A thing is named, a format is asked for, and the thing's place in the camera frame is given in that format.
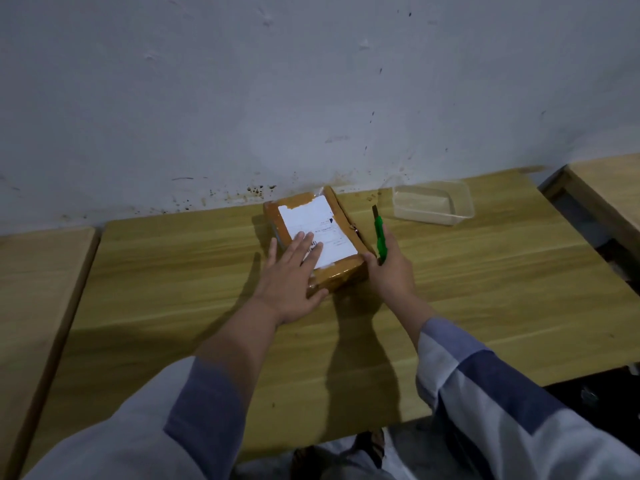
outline package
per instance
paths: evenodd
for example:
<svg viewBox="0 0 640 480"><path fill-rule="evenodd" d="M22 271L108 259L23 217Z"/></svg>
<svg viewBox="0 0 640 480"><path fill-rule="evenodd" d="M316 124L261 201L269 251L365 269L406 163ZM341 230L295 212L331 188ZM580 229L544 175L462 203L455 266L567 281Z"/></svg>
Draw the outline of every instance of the package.
<svg viewBox="0 0 640 480"><path fill-rule="evenodd" d="M349 281L365 279L363 253L373 252L348 218L331 187L265 202L264 215L282 249L300 231L314 233L323 251L309 281L309 292L336 290Z"/></svg>

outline plastic container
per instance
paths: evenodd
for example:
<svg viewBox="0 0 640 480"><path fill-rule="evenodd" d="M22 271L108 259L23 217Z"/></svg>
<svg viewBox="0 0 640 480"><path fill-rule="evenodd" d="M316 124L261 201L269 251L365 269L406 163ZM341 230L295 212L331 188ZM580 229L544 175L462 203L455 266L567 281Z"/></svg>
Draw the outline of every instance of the plastic container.
<svg viewBox="0 0 640 480"><path fill-rule="evenodd" d="M469 187L460 180L405 185L398 176L392 195L400 219L452 226L476 215Z"/></svg>

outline sleeve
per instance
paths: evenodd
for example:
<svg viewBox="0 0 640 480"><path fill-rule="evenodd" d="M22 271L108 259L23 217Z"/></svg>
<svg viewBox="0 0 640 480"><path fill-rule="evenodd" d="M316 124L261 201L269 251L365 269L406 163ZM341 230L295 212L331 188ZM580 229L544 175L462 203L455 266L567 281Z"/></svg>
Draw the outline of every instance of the sleeve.
<svg viewBox="0 0 640 480"><path fill-rule="evenodd" d="M25 480L226 480L244 421L226 371L188 357L162 370L108 420L57 444Z"/></svg>
<svg viewBox="0 0 640 480"><path fill-rule="evenodd" d="M428 320L418 355L418 394L482 478L640 478L638 455L453 323Z"/></svg>

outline hand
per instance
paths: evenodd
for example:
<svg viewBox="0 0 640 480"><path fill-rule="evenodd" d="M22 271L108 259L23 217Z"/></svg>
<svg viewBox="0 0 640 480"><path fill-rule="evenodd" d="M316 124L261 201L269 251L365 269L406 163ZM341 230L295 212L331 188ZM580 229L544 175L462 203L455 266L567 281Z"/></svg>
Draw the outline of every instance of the hand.
<svg viewBox="0 0 640 480"><path fill-rule="evenodd" d="M269 256L262 271L252 300L267 306L276 317L276 325L291 323L311 313L329 291L322 289L307 298L309 277L322 253L323 244L318 242L307 258L305 254L314 240L312 232L305 236L300 231L279 261L276 261L277 241L271 239Z"/></svg>
<svg viewBox="0 0 640 480"><path fill-rule="evenodd" d="M387 242L387 259L380 266L378 259L371 253L363 255L369 268L369 279L373 290L388 306L392 306L398 300L415 295L415 281L413 280L413 265L404 257L396 237L382 225Z"/></svg>

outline wooden desk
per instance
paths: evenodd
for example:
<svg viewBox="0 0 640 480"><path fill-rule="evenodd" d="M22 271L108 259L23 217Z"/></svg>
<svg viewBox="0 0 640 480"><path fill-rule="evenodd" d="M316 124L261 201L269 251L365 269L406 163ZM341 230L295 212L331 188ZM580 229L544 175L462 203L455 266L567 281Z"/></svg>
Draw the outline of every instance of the wooden desk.
<svg viewBox="0 0 640 480"><path fill-rule="evenodd" d="M640 298L527 177L468 179L476 217L447 228L389 217L390 192L343 194L368 239L378 204L421 295L539 384L640 358ZM259 205L107 225L29 454L106 419L249 297L271 230ZM366 285L281 327L242 459L428 414L416 356Z"/></svg>
<svg viewBox="0 0 640 480"><path fill-rule="evenodd" d="M82 227L0 237L0 474L18 476L97 246Z"/></svg>
<svg viewBox="0 0 640 480"><path fill-rule="evenodd" d="M542 192L569 193L640 260L640 153L570 163Z"/></svg>

